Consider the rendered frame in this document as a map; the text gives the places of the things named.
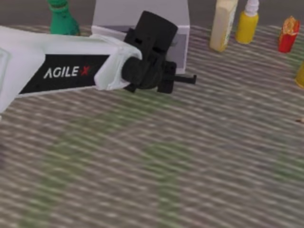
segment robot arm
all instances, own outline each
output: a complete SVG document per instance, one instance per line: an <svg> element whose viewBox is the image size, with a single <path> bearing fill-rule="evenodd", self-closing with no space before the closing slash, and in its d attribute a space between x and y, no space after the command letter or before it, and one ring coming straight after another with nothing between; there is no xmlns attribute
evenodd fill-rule
<svg viewBox="0 0 304 228"><path fill-rule="evenodd" d="M174 24L147 11L124 42L0 27L0 114L28 95L90 87L170 94L174 81L194 84L196 76L176 76L176 64L165 59L176 32Z"/></svg>

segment green bottle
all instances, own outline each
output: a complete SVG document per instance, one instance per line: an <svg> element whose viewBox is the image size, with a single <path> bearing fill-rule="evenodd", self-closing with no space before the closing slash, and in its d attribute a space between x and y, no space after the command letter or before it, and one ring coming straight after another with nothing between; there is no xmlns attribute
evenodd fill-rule
<svg viewBox="0 0 304 228"><path fill-rule="evenodd" d="M47 0L52 11L51 34L80 36L79 24L72 17L67 0Z"/></svg>

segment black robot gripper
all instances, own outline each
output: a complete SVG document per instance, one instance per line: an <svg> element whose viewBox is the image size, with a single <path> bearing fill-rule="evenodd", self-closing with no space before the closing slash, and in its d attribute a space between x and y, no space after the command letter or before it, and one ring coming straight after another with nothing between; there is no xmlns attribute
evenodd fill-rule
<svg viewBox="0 0 304 228"><path fill-rule="evenodd" d="M176 25L156 14L142 13L135 29L130 28L124 39L142 52L142 60L131 57L122 68L122 78L130 82L126 90L157 88L159 93L170 94L174 82L196 83L196 75L192 78L177 76L176 63L166 61L177 29Z"/></svg>

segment red letter x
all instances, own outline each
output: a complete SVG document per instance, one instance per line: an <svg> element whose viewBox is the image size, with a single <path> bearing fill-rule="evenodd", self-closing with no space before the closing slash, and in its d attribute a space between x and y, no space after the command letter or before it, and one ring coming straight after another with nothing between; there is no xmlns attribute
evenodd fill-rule
<svg viewBox="0 0 304 228"><path fill-rule="evenodd" d="M88 73L89 73L89 69L90 69L90 67L89 66L84 66L84 68L82 69L82 70L80 70L80 72L81 72L81 76L82 75L87 75Z"/></svg>

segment yellow bottle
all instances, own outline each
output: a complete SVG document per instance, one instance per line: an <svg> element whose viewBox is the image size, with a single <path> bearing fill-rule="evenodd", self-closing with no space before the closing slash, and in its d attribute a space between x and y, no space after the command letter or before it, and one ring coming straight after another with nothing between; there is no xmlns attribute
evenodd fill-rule
<svg viewBox="0 0 304 228"><path fill-rule="evenodd" d="M238 0L217 0L212 32L210 37L210 48L218 52L226 49Z"/></svg>
<svg viewBox="0 0 304 228"><path fill-rule="evenodd" d="M240 15L237 32L236 41L242 44L249 44L253 40L255 31L258 23L258 0L248 0L243 11Z"/></svg>
<svg viewBox="0 0 304 228"><path fill-rule="evenodd" d="M298 86L300 86L302 89L304 89L304 62L302 62L302 64L301 64L301 67L295 78L295 82L298 84Z"/></svg>

